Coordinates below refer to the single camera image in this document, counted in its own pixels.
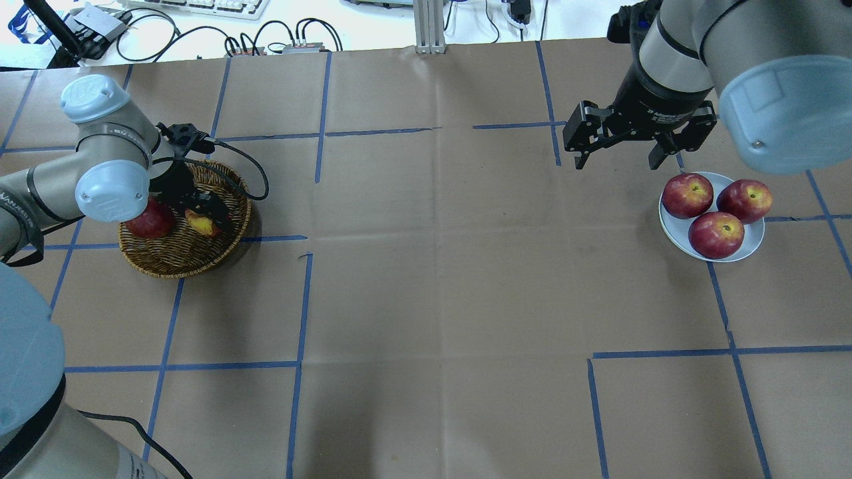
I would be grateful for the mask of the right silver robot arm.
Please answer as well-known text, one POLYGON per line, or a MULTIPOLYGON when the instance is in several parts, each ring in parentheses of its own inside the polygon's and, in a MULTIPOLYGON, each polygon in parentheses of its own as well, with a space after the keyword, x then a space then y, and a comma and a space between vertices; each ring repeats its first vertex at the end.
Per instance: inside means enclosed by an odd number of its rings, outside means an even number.
POLYGON ((718 122, 752 170, 793 175, 850 159, 849 1, 642 1, 606 38, 632 63, 609 106, 581 101, 563 145, 654 140, 649 166, 702 146, 718 122))

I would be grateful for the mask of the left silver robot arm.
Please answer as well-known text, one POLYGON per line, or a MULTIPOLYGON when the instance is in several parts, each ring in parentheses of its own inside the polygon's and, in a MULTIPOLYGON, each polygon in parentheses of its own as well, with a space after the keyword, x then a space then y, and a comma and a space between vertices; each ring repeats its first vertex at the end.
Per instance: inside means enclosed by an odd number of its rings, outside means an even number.
POLYGON ((45 261, 15 269, 37 295, 60 309, 57 319, 72 339, 70 352, 92 349, 95 365, 73 367, 67 399, 77 409, 140 414, 151 431, 194 477, 241 476, 242 428, 231 418, 240 395, 231 387, 244 374, 213 364, 180 364, 180 310, 211 300, 216 280, 226 277, 243 246, 204 275, 161 280, 140 275, 116 248, 90 239, 112 228, 75 224, 49 243, 45 261), (89 240, 77 249, 81 233, 89 240))

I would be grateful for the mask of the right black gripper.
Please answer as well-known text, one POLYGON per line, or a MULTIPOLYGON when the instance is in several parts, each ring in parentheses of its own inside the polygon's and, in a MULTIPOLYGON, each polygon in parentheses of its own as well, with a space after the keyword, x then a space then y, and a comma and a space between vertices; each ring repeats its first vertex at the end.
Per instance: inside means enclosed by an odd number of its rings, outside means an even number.
POLYGON ((593 152, 624 140, 655 140, 649 168, 681 151, 695 151, 718 124, 706 90, 676 92, 624 79, 609 105, 582 100, 562 131, 563 148, 572 152, 576 170, 583 170, 593 152))

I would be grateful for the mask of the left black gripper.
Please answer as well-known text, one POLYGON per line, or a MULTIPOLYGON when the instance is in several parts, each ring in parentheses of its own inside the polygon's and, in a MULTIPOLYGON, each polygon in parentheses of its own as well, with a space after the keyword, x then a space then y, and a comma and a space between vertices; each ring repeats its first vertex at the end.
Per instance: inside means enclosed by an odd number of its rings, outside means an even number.
POLYGON ((195 187, 194 175, 183 160, 159 158, 154 164, 167 165, 166 170, 150 182, 150 194, 161 204, 168 206, 175 216, 185 216, 186 209, 208 216, 222 228, 232 230, 228 207, 221 197, 213 192, 199 192, 195 187))

